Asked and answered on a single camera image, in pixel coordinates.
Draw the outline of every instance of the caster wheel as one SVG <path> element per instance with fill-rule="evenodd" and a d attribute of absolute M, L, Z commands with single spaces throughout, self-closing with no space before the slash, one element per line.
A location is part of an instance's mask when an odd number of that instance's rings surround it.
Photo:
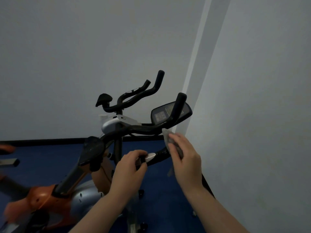
<path fill-rule="evenodd" d="M 139 191 L 138 191 L 138 198 L 139 198 L 140 200 L 142 199 L 142 197 L 144 197 L 144 193 L 145 193 L 144 190 L 139 190 Z"/>
<path fill-rule="evenodd" d="M 148 229 L 148 224 L 143 222 L 142 224 L 140 224 L 140 229 L 137 231 L 137 233 L 144 233 L 147 231 L 147 229 Z"/>

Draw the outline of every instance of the person's right hand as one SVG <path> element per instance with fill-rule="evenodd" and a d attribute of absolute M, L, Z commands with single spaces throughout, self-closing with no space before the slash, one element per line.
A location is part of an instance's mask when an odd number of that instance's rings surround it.
<path fill-rule="evenodd" d="M 200 155 L 182 134 L 169 134 L 169 137 L 176 141 L 184 153 L 184 157 L 181 160 L 175 145 L 172 143 L 168 144 L 175 176 L 184 194 L 187 195 L 190 192 L 201 190 L 203 185 Z"/>

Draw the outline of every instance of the wipe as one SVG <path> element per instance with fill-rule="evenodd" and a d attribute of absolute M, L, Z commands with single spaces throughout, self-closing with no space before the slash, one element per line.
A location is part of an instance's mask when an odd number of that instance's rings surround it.
<path fill-rule="evenodd" d="M 184 153 L 183 151 L 181 150 L 181 148 L 179 147 L 179 145 L 172 139 L 169 137 L 169 134 L 172 133 L 172 134 L 175 134 L 173 133 L 171 130 L 169 129 L 165 129 L 165 128 L 162 128 L 162 133 L 163 133 L 163 138 L 164 138 L 164 143 L 165 143 L 165 146 L 166 148 L 168 149 L 170 155 L 171 155 L 171 152 L 169 150 L 169 143 L 172 143 L 175 147 L 176 147 L 176 150 L 177 150 L 177 153 L 179 155 L 179 158 L 180 159 L 183 159 L 184 157 Z M 169 172 L 168 172 L 168 176 L 172 176 L 174 174 L 174 168 L 172 167 Z"/>

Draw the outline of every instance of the person's left hand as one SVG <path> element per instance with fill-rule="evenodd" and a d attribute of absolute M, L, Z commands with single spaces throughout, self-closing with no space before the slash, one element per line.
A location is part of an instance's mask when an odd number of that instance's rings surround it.
<path fill-rule="evenodd" d="M 109 194 L 128 202 L 138 192 L 147 171 L 147 164 L 142 163 L 136 171 L 135 162 L 139 156 L 146 155 L 144 150 L 134 150 L 125 154 L 118 162 L 112 178 Z"/>

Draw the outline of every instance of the forearm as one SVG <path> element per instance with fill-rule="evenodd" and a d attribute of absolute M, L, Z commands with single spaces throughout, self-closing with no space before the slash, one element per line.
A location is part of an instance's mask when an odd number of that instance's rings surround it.
<path fill-rule="evenodd" d="M 126 201 L 109 194 L 101 198 L 70 233 L 106 233 L 125 208 Z"/>
<path fill-rule="evenodd" d="M 206 189 L 185 195 L 206 232 L 248 232 Z"/>

